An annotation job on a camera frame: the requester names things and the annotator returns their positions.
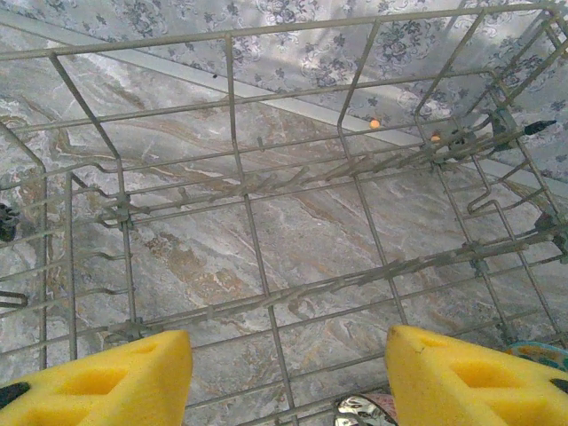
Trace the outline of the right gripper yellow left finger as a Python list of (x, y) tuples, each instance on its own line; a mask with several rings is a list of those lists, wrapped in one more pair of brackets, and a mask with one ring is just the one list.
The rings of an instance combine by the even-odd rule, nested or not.
[(180, 425), (192, 376), (184, 330), (114, 347), (2, 385), (3, 425)]

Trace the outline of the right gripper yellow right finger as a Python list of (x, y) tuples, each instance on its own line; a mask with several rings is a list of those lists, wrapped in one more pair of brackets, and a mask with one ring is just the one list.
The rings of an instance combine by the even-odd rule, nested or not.
[(567, 374), (418, 327), (389, 329), (384, 356), (401, 425), (565, 425)]

